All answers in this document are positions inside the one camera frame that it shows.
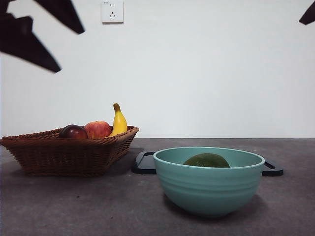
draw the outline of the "wicker basket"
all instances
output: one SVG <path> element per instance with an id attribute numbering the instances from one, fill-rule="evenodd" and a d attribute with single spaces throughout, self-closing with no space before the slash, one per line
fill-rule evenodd
<path id="1" fill-rule="evenodd" d="M 6 147 L 29 176 L 98 177 L 129 150 L 139 128 L 103 139 L 61 139 L 62 128 L 3 137 Z"/>

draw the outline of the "yellow banana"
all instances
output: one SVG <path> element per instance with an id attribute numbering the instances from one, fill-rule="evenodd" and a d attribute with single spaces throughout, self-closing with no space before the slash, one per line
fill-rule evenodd
<path id="1" fill-rule="evenodd" d="M 120 110 L 118 103 L 114 103 L 115 117 L 113 124 L 113 131 L 109 136 L 115 136 L 116 134 L 124 133 L 127 131 L 127 121 Z"/>

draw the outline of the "gray concrete surface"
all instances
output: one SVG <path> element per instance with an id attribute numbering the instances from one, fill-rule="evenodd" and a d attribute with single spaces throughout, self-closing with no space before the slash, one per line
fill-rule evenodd
<path id="1" fill-rule="evenodd" d="M 220 219 L 200 218 L 174 205 L 156 175 L 134 174 L 144 150 L 183 146 L 237 148 L 284 168 L 262 177 L 243 208 Z M 28 177 L 1 150 L 2 236 L 313 236 L 314 139 L 145 139 L 102 177 Z"/>

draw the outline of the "avocado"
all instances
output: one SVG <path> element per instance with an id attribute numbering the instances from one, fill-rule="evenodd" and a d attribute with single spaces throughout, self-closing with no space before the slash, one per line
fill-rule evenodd
<path id="1" fill-rule="evenodd" d="M 228 162 L 220 155 L 213 153 L 201 153 L 184 162 L 184 165 L 201 167 L 230 167 Z"/>

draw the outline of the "red apple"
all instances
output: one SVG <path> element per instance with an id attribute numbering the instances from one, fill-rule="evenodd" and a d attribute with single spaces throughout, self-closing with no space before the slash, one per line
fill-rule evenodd
<path id="1" fill-rule="evenodd" d="M 59 138 L 87 139 L 88 134 L 83 127 L 75 124 L 70 124 L 60 131 Z"/>
<path id="2" fill-rule="evenodd" d="M 102 139 L 110 135 L 111 128 L 107 122 L 93 121 L 84 126 L 89 139 Z"/>

